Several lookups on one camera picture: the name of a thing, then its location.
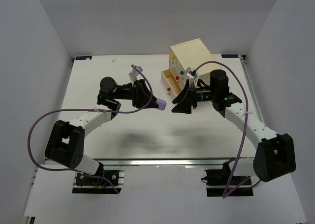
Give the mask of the purple square lego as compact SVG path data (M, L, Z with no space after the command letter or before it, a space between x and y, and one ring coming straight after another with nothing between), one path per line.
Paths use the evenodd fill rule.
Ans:
M160 98L157 98L156 103L157 103L157 105L158 105L158 110L160 110L160 111L165 110L166 105L167 105L167 102L166 102L166 101L164 101L164 100L162 100L162 99L160 99Z

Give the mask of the cream plastic drawer cabinet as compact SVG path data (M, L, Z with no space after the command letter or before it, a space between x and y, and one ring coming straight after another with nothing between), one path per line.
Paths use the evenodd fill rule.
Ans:
M186 69L188 67L196 69L204 62L215 61L211 52L199 38L173 45L173 47L177 61ZM175 65L171 63L169 58L169 68L170 67L175 67Z

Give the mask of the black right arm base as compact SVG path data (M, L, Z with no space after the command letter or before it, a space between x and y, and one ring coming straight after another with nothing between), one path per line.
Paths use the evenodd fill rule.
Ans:
M226 184L229 178L229 167L223 165L222 168L210 168L205 170L205 176L201 178L201 181L206 184L207 197L222 197ZM243 197L253 196L253 189L251 188L252 181L248 179L229 197Z

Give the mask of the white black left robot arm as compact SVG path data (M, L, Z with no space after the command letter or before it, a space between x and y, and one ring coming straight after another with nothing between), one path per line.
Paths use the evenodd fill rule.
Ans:
M102 176L101 163L84 154L84 140L89 133L117 116L121 107L120 99L131 100L132 106L137 109L144 107L164 110L166 107L165 101L151 96L143 79L118 85L113 78L105 77L100 82L97 104L108 107L109 111L94 109L71 121L55 122L45 157L69 169Z

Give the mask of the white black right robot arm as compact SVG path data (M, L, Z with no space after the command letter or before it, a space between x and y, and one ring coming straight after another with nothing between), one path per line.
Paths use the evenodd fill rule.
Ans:
M230 92L225 71L213 70L209 85L202 81L198 83L197 88L185 84L172 101L172 112L190 114L198 102L210 101L217 112L245 133L256 149L253 159L225 162L226 172L232 171L233 165L237 164L236 176L256 176L269 182L296 170L293 138L287 133L277 133L249 114L241 99Z

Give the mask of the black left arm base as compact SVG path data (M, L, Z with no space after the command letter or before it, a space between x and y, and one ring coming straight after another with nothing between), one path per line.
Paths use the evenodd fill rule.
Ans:
M117 169L104 169L103 178L86 177L77 173L74 178L74 194L119 194L124 184L125 172Z

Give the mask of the black table label right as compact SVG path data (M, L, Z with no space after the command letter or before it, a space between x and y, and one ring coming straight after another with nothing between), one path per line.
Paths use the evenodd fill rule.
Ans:
M239 58L238 54L221 54L222 58Z

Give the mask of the black table label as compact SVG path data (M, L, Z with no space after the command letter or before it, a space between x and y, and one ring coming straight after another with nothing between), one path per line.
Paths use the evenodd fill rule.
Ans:
M239 58L238 54L221 54L222 58Z
M88 61L91 59L92 59L92 56L76 56L75 58L76 61Z

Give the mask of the black table label left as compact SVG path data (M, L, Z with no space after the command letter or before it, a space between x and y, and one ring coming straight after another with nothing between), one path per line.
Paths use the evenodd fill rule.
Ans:
M76 56L75 58L76 61L88 61L91 59L92 59L92 56Z

